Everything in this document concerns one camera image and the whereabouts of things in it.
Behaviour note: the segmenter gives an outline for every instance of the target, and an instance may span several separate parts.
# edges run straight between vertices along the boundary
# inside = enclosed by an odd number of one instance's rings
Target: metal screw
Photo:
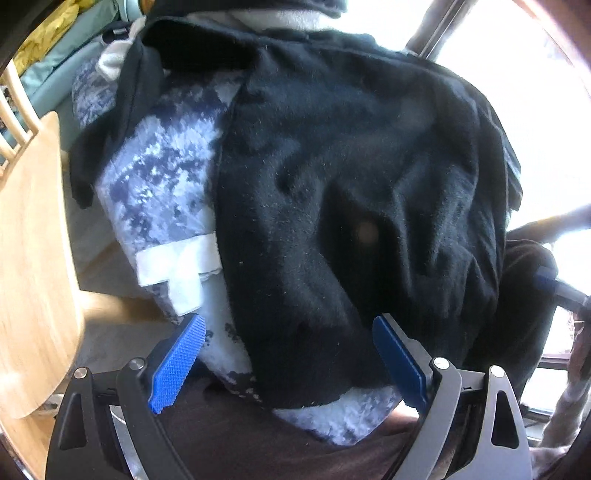
[[[449,362],[440,356],[433,360],[433,365],[435,365],[439,370],[447,370],[449,368]]]
[[[491,367],[491,374],[497,378],[503,378],[505,376],[505,371],[498,365],[493,365]]]
[[[132,370],[142,370],[146,362],[143,358],[134,358],[128,364],[129,368]]]
[[[76,368],[76,371],[74,372],[74,378],[77,378],[79,380],[81,378],[84,378],[87,373],[88,370],[84,367]]]

